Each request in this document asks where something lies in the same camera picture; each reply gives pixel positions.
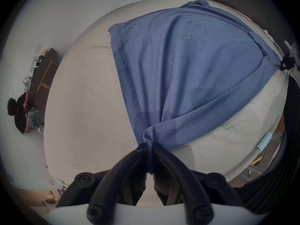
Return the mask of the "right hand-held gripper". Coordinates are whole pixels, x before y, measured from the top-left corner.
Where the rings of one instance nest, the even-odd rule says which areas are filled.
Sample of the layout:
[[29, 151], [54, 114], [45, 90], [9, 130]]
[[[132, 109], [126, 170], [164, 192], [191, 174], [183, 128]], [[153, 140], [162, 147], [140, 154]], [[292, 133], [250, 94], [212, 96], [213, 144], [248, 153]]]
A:
[[287, 40], [284, 41], [285, 46], [288, 49], [288, 53], [283, 57], [280, 62], [280, 70], [290, 70], [294, 66], [297, 67], [297, 70], [300, 70], [300, 54], [297, 48], [296, 42], [293, 42], [291, 45]]

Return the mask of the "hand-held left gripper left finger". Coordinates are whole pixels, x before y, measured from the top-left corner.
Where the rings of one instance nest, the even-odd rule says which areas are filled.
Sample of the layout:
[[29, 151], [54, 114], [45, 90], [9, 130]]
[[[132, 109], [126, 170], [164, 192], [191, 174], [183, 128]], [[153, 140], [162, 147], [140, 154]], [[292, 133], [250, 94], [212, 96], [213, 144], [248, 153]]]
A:
[[136, 206], [146, 189], [147, 144], [140, 144], [110, 170], [78, 174], [56, 208], [88, 204], [92, 224], [111, 224], [117, 203]]

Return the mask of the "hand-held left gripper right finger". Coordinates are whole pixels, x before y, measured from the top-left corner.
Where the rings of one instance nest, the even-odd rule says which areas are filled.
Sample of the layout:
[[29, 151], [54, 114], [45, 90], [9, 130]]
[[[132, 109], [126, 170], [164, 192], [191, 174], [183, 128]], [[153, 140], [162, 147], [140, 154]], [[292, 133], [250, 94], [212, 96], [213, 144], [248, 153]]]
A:
[[244, 208], [238, 193], [220, 173], [190, 170], [159, 143], [153, 144], [154, 189], [164, 206], [184, 204], [188, 224], [209, 224], [212, 203]]

